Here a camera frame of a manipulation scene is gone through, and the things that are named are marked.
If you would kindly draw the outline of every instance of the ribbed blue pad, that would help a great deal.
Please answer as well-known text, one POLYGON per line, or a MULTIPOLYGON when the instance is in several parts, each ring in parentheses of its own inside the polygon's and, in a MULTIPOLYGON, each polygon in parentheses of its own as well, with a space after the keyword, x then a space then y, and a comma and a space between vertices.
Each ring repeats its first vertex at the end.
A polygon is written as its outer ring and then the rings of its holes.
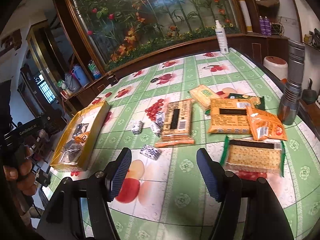
POLYGON ((219 194, 217 180, 211 172, 207 160, 204 158, 204 153, 201 151, 201 149, 197 151, 197 164, 210 196, 218 201, 219 194))
POLYGON ((122 187, 122 183, 124 181, 125 176, 127 175, 130 164, 131 164, 131 150, 128 149, 128 151, 125 153, 125 156, 122 159, 121 163, 119 164, 119 167, 116 170, 116 173, 113 176, 111 181, 110 197, 112 199, 119 195, 119 192, 122 187))

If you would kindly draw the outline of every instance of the blue bucket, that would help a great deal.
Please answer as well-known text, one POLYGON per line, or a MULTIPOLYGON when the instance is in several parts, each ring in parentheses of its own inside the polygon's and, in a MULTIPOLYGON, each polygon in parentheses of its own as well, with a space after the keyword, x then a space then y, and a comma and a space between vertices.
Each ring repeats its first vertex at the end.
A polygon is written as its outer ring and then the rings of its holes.
POLYGON ((83 69, 79 65, 75 65, 73 67, 73 73, 75 74, 77 80, 83 87, 89 83, 89 79, 87 78, 83 69))

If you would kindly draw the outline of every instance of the glass display case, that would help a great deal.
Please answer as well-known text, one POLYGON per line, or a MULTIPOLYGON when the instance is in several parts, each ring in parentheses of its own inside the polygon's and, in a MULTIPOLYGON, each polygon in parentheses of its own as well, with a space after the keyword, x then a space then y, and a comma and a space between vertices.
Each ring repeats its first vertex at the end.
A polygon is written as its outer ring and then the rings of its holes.
POLYGON ((70 0, 95 53, 112 70, 150 52, 215 36, 215 20, 239 33, 231 0, 70 0))

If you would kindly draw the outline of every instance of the person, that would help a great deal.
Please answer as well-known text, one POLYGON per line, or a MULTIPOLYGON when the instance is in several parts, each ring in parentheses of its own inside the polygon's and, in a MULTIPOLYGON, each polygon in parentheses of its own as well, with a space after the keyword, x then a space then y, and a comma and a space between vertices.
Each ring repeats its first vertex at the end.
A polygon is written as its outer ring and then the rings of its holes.
MULTIPOLYGON (((25 158, 28 158, 30 156, 31 156, 30 148, 28 146, 26 146, 25 147, 25 158)), ((13 181, 13 180, 18 179, 18 171, 15 168, 4 165, 3 169, 4 169, 4 174, 5 174, 7 181, 13 181)), ((31 162, 31 160, 26 159, 25 162, 19 167, 19 171, 22 176, 27 175, 27 177, 25 179, 17 182, 17 188, 19 190, 21 190, 23 192, 23 194, 28 195, 28 196, 35 195, 36 191, 37 191, 37 187, 35 184, 36 177, 35 177, 34 173, 30 172, 31 169, 32 169, 32 162, 31 162)), ((18 210, 18 213, 19 213, 21 219, 23 220, 24 224, 27 227, 32 228, 31 216, 30 216, 29 211, 24 213, 20 207, 18 200, 15 198, 14 195, 12 196, 12 198, 13 198, 13 202, 14 202, 14 204, 18 210)))

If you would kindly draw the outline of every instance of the fingernail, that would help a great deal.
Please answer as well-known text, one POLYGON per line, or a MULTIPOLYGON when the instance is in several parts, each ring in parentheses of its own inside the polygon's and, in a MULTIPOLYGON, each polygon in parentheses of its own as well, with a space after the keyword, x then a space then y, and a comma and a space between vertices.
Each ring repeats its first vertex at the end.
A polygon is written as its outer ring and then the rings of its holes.
POLYGON ((16 176, 17 176, 17 173, 15 171, 10 171, 10 177, 12 179, 15 179, 16 176))

